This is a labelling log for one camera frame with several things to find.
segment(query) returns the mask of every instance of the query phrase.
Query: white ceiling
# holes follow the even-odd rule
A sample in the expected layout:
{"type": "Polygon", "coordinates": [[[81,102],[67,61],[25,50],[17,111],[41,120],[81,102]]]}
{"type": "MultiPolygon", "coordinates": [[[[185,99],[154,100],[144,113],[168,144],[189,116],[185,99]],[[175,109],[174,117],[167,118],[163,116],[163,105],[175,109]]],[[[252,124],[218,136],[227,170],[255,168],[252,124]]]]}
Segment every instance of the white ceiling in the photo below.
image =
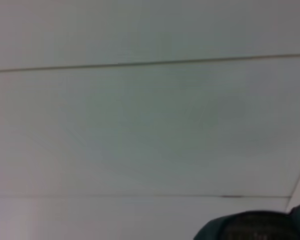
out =
{"type": "Polygon", "coordinates": [[[297,54],[300,0],[0,0],[0,240],[191,239],[284,211],[297,54]],[[73,65],[98,66],[32,69],[73,65]]]}

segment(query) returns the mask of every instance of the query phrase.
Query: hair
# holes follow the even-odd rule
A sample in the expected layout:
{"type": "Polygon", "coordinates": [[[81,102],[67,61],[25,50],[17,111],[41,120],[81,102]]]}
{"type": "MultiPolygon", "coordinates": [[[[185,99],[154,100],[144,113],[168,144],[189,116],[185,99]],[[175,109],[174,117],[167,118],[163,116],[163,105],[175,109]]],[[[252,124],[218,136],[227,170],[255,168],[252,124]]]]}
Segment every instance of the hair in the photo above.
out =
{"type": "Polygon", "coordinates": [[[246,213],[231,219],[224,226],[220,240],[300,240],[288,215],[246,213]]]}

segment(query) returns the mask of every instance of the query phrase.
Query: ceiling panel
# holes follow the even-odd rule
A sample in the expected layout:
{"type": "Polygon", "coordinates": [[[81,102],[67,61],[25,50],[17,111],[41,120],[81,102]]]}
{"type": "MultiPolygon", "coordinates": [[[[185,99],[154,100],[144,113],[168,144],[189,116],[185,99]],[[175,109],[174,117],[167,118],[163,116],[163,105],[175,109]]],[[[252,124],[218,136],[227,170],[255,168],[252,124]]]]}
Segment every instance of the ceiling panel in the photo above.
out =
{"type": "Polygon", "coordinates": [[[300,0],[0,0],[0,69],[300,54],[300,0]]]}
{"type": "Polygon", "coordinates": [[[300,59],[0,73],[0,196],[289,196],[300,59]]]}
{"type": "Polygon", "coordinates": [[[0,240],[192,239],[213,218],[283,211],[286,204],[283,198],[0,198],[0,240]]]}

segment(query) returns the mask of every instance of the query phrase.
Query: ceiling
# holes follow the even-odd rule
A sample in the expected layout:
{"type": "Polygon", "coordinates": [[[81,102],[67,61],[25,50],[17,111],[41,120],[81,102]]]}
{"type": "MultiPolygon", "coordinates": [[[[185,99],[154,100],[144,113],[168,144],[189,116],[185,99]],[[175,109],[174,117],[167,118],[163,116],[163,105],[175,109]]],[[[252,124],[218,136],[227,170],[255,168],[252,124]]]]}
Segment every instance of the ceiling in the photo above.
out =
{"type": "Polygon", "coordinates": [[[299,178],[300,0],[0,1],[0,240],[191,239],[299,178]]]}

